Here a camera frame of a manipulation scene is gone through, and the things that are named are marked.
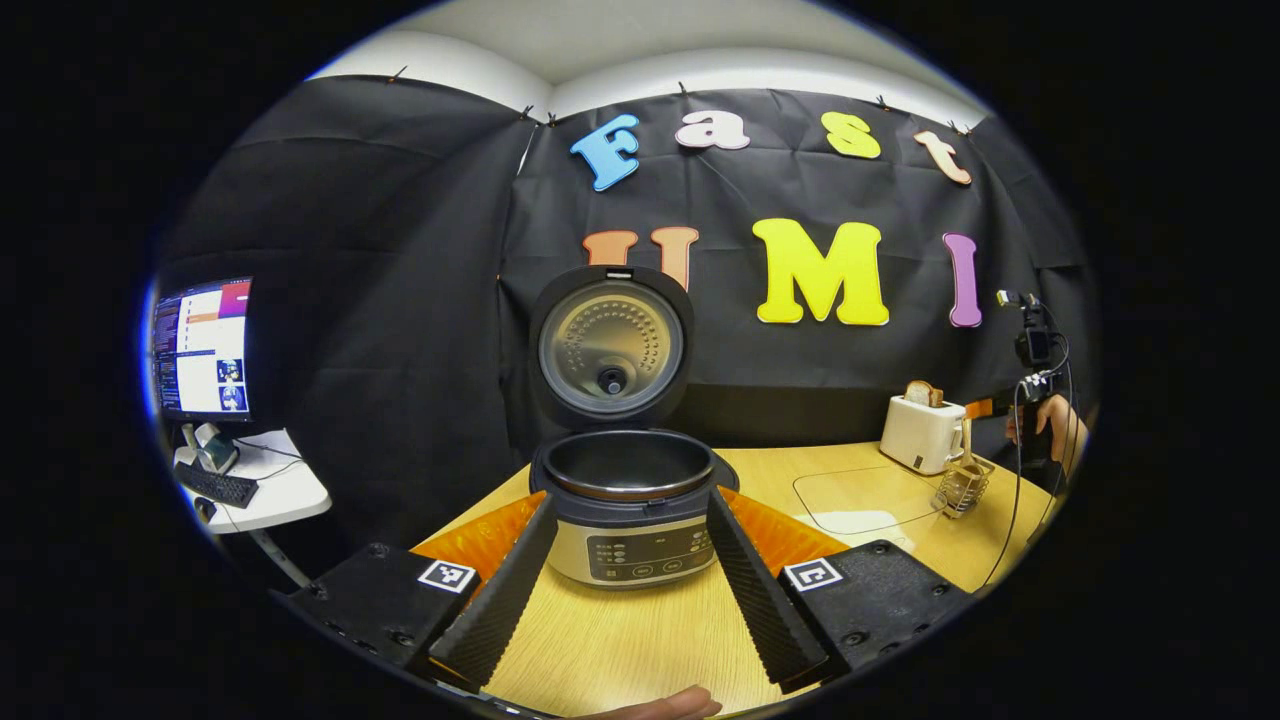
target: toast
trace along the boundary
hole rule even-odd
[[[902,397],[908,402],[915,402],[925,407],[942,407],[942,391],[924,380],[911,380],[908,383]]]

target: keyboard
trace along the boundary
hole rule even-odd
[[[186,462],[174,465],[173,474],[179,483],[191,488],[196,495],[242,510],[248,507],[248,501],[253,500],[253,493],[257,492],[257,480],[255,479],[219,475]]]

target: yellow letter m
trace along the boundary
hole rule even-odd
[[[881,301],[876,246],[881,234],[867,223],[844,223],[836,229],[831,250],[823,258],[800,223],[786,218],[760,220],[751,232],[764,241],[769,288],[756,316],[765,323],[799,323],[804,309],[795,301],[800,286],[809,311],[818,322],[827,319],[836,293],[845,287],[845,300],[836,318],[846,325],[883,325],[888,309]]]

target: toaster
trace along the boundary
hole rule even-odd
[[[937,475],[963,451],[964,415],[961,405],[943,402],[941,407],[929,407],[902,396],[892,397],[881,452],[922,475]]]

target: monitor screen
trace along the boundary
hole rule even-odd
[[[252,278],[165,295],[155,306],[152,378],[160,413],[175,420],[252,420],[244,322]]]

